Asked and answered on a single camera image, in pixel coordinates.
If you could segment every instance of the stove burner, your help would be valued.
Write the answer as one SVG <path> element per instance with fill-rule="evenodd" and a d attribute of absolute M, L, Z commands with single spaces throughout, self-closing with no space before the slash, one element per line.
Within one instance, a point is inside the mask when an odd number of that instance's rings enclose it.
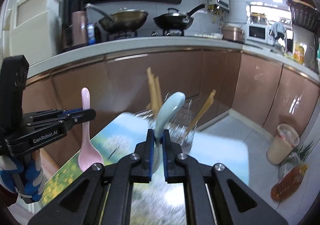
<path fill-rule="evenodd" d="M 118 40 L 118 39 L 126 39 L 126 38 L 136 38 L 138 37 L 138 31 L 134 32 L 125 32 L 120 34 L 109 35 L 107 34 L 107 41 Z"/>
<path fill-rule="evenodd" d="M 174 32 L 172 30 L 163 30 L 162 36 L 184 36 L 184 31 L 180 30 L 178 32 Z"/>

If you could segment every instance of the metal bolt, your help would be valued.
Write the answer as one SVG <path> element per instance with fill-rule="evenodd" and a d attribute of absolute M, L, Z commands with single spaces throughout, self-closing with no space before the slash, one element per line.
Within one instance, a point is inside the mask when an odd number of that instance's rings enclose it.
<path fill-rule="evenodd" d="M 132 153 L 131 155 L 130 155 L 130 159 L 131 160 L 138 160 L 140 158 L 140 156 L 138 155 L 138 154 L 136 154 L 136 153 Z"/>
<path fill-rule="evenodd" d="M 98 171 L 98 170 L 100 170 L 101 168 L 102 168 L 102 164 L 96 163 L 96 164 L 93 164 L 93 165 L 92 165 L 92 169 L 93 169 L 94 171 Z"/>
<path fill-rule="evenodd" d="M 177 158 L 180 160 L 185 160 L 188 156 L 185 153 L 180 153 L 177 155 Z"/>
<path fill-rule="evenodd" d="M 217 171 L 223 171 L 225 169 L 224 164 L 221 163 L 215 164 L 214 167 Z"/>

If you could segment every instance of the wok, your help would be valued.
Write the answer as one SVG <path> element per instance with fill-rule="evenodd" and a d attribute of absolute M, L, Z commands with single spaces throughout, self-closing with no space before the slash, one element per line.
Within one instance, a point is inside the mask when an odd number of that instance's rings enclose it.
<path fill-rule="evenodd" d="M 109 34 L 136 31 L 143 26 L 148 17 L 146 11 L 121 8 L 118 12 L 109 15 L 93 4 L 88 3 L 85 7 L 86 9 L 91 8 L 104 16 L 99 20 L 99 23 Z"/>
<path fill-rule="evenodd" d="M 155 21 L 155 24 L 163 30 L 168 31 L 175 29 L 184 31 L 193 23 L 193 18 L 191 16 L 204 7 L 205 4 L 201 4 L 186 14 L 179 13 L 179 10 L 175 8 L 168 8 L 168 13 L 155 17 L 153 20 Z"/>

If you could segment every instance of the human hand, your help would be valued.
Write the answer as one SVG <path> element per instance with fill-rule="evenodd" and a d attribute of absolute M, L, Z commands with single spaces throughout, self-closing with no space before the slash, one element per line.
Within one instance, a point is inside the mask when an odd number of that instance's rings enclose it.
<path fill-rule="evenodd" d="M 31 153 L 32 159 L 28 163 L 24 173 L 27 183 L 25 184 L 24 197 L 32 198 L 34 202 L 41 199 L 44 191 L 45 180 L 41 168 L 39 150 Z M 18 193 L 12 174 L 22 173 L 24 170 L 21 162 L 12 156 L 0 156 L 0 185 L 11 193 Z"/>

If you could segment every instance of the plastic bottle on floor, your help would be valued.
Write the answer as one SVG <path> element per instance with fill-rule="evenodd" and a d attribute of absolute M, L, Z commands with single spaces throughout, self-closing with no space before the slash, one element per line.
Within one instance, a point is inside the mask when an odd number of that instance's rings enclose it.
<path fill-rule="evenodd" d="M 271 189 L 271 198 L 281 201 L 290 197 L 302 183 L 308 165 L 299 165 L 293 168 L 279 183 Z"/>

